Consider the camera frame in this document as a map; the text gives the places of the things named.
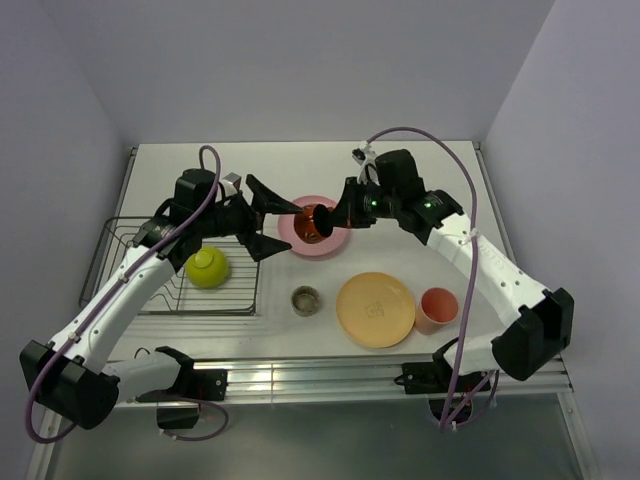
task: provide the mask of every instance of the white table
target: white table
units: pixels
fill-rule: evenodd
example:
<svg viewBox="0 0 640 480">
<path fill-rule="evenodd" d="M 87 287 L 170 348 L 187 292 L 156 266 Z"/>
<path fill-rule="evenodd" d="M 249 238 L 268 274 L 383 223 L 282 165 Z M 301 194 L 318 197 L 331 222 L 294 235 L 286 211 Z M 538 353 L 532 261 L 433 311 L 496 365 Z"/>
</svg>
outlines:
<svg viewBox="0 0 640 480">
<path fill-rule="evenodd" d="M 130 170 L 119 215 L 149 216 L 173 194 L 183 170 L 195 167 L 201 144 L 141 145 Z M 338 199 L 344 178 L 357 175 L 351 159 L 357 142 L 309 143 L 213 143 L 223 162 L 223 174 L 253 173 L 269 188 L 294 199 L 303 195 L 324 195 Z M 476 152 L 471 142 L 449 142 L 459 155 L 478 189 L 478 227 L 499 248 L 504 249 L 498 221 L 489 199 Z M 453 160 L 431 142 L 376 142 L 378 153 L 408 148 L 418 164 L 428 189 L 443 189 L 465 210 L 470 194 L 464 177 Z M 213 168 L 213 158 L 209 160 Z M 277 237 L 276 218 L 265 222 L 265 233 Z M 251 317 L 140 316 L 129 327 L 112 354 L 112 360 L 130 358 L 138 347 L 149 349 L 170 345 L 195 358 L 291 359 L 353 357 L 390 354 L 430 354 L 457 336 L 458 322 L 435 335 L 416 331 L 398 345 L 367 349 L 350 340 L 335 314 L 335 298 L 352 276 L 381 271 L 404 282 L 419 298 L 430 287 L 453 291 L 462 303 L 467 280 L 438 254 L 423 247 L 412 235 L 400 230 L 393 220 L 382 220 L 369 230 L 351 232 L 348 245 L 328 260 L 309 260 L 291 252 L 271 257 L 261 265 L 257 315 Z M 309 318 L 296 316 L 289 297 L 300 285 L 315 287 L 323 306 Z M 491 333 L 500 322 L 489 303 L 474 297 L 469 335 Z"/>
</svg>

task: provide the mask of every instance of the yellow plate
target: yellow plate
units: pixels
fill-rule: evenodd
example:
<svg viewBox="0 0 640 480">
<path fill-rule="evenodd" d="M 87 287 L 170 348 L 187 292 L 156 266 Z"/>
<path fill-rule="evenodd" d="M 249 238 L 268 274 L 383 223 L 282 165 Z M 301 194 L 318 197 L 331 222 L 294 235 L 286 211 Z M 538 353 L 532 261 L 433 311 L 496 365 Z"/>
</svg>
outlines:
<svg viewBox="0 0 640 480">
<path fill-rule="evenodd" d="M 361 273 L 342 286 L 336 300 L 338 321 L 365 347 L 385 348 L 402 341 L 413 327 L 413 295 L 385 273 Z"/>
</svg>

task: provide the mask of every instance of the dish rack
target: dish rack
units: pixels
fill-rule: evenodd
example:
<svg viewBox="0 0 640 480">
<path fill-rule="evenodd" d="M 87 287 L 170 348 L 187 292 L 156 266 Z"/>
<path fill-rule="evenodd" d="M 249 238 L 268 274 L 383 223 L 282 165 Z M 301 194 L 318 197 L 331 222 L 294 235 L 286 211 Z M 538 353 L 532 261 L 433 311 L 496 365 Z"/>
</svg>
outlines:
<svg viewBox="0 0 640 480">
<path fill-rule="evenodd" d="M 113 217 L 105 222 L 80 294 L 81 308 L 114 274 L 149 218 Z M 202 244 L 216 247 L 226 255 L 230 267 L 227 281 L 214 289 L 198 288 L 181 268 L 149 299 L 141 315 L 255 315 L 260 264 L 253 261 L 235 237 L 207 239 Z"/>
</svg>

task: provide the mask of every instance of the lavender wall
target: lavender wall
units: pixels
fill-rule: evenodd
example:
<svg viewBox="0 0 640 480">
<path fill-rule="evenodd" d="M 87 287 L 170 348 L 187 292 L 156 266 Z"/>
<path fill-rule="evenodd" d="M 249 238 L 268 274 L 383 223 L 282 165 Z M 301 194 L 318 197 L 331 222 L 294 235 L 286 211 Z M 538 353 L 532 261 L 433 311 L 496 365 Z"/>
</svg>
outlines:
<svg viewBox="0 0 640 480">
<path fill-rule="evenodd" d="M 41 0 L 128 141 L 484 138 L 553 0 Z"/>
<path fill-rule="evenodd" d="M 640 471 L 640 2 L 557 0 L 485 152 L 519 260 L 576 300 L 567 350 L 605 478 Z"/>
<path fill-rule="evenodd" d="M 125 151 L 44 9 L 0 3 L 0 385 L 2 478 L 22 478 L 18 354 L 76 311 L 101 222 L 113 212 Z"/>
</svg>

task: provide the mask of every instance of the plate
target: plate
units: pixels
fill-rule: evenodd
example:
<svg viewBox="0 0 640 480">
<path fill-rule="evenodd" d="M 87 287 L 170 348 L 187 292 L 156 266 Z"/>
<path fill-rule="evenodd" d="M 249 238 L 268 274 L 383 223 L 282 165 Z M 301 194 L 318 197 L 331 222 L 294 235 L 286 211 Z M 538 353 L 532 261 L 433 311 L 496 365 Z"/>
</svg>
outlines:
<svg viewBox="0 0 640 480">
<path fill-rule="evenodd" d="M 336 202 L 319 195 L 308 195 L 293 200 L 299 207 L 320 203 L 326 207 L 335 207 Z M 278 217 L 278 232 L 280 239 L 291 244 L 291 251 L 305 257 L 321 257 L 337 250 L 349 236 L 346 228 L 336 228 L 331 236 L 319 243 L 309 244 L 304 242 L 293 228 L 295 215 L 280 215 Z"/>
<path fill-rule="evenodd" d="M 409 335 L 416 316 L 413 295 L 386 273 L 361 273 L 342 286 L 336 300 L 345 333 L 365 347 L 386 348 Z"/>
</svg>

